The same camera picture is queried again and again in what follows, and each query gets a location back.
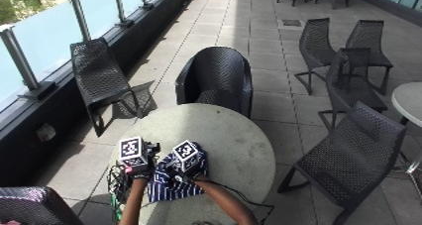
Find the tree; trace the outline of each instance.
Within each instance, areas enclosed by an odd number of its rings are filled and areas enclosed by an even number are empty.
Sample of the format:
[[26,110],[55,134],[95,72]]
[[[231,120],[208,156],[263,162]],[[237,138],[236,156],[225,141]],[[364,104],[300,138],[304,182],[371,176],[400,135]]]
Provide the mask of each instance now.
[[2,0],[0,24],[16,22],[55,6],[56,0]]

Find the round table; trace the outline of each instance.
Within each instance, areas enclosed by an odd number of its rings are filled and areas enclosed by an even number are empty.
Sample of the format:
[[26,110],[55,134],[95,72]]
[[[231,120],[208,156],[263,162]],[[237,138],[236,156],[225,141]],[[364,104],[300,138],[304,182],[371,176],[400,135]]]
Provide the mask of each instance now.
[[[393,91],[392,102],[397,111],[404,116],[401,124],[405,125],[412,121],[416,125],[422,127],[422,82],[412,82],[400,85]],[[405,164],[396,168],[396,170],[401,170],[409,174],[416,184],[420,197],[422,198],[422,171],[420,168],[422,163],[422,153],[413,162],[409,161],[403,153],[401,158],[405,161]]]
[[[241,191],[249,200],[264,201],[276,174],[275,152],[265,134],[241,114],[208,104],[179,105],[152,112],[122,138],[136,136],[162,144],[162,159],[186,140],[199,142],[208,151],[211,179]],[[116,147],[111,165],[118,152]],[[205,194],[150,203],[146,191],[140,224],[188,225],[213,220],[235,223]]]

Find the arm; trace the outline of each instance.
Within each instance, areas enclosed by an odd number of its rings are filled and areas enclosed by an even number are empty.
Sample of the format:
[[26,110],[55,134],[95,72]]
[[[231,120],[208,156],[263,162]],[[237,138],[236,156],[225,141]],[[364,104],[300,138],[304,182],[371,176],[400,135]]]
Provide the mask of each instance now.
[[134,179],[131,194],[128,197],[127,205],[124,206],[119,225],[139,224],[143,196],[147,184],[148,180],[146,178]]
[[[205,175],[198,177],[200,180],[211,180]],[[203,188],[224,212],[232,217],[239,225],[257,225],[259,222],[251,209],[243,202],[219,185],[196,181],[196,185]]]

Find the glass railing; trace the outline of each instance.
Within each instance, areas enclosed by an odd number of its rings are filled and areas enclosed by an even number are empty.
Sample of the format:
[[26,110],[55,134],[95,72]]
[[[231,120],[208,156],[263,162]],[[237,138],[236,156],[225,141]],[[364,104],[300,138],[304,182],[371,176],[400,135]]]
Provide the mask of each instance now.
[[70,44],[82,41],[71,2],[18,22],[12,31],[31,69],[42,81],[70,61]]
[[30,85],[18,67],[26,65],[32,80],[42,82],[70,62],[70,45],[104,36],[144,4],[143,0],[70,0],[15,23],[12,34],[0,32],[12,43],[0,42],[0,111],[4,100]]
[[0,60],[0,102],[4,102],[24,87],[24,82],[2,40]]

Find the chair backrest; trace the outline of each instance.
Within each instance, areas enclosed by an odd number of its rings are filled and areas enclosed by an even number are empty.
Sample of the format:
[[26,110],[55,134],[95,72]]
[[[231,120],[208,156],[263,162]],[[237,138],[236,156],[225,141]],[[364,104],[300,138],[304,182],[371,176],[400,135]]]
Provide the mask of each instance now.
[[305,55],[320,59],[325,56],[328,49],[332,49],[329,39],[331,18],[311,19],[307,21],[305,29],[300,41],[300,50]]
[[131,88],[104,38],[72,44],[71,61],[86,101]]
[[347,88],[353,77],[368,79],[371,49],[340,49],[328,72],[328,87]]
[[328,139],[333,154],[341,153],[340,171],[331,171],[343,189],[331,187],[341,206],[360,204],[391,173],[405,137],[407,128],[359,102]]
[[0,187],[0,222],[82,225],[63,198],[50,187]]
[[384,21],[359,20],[348,38],[347,48],[371,48],[372,52],[381,53]]
[[243,56],[235,49],[211,47],[201,50],[194,61],[201,91],[224,90],[240,96],[244,87],[244,68]]

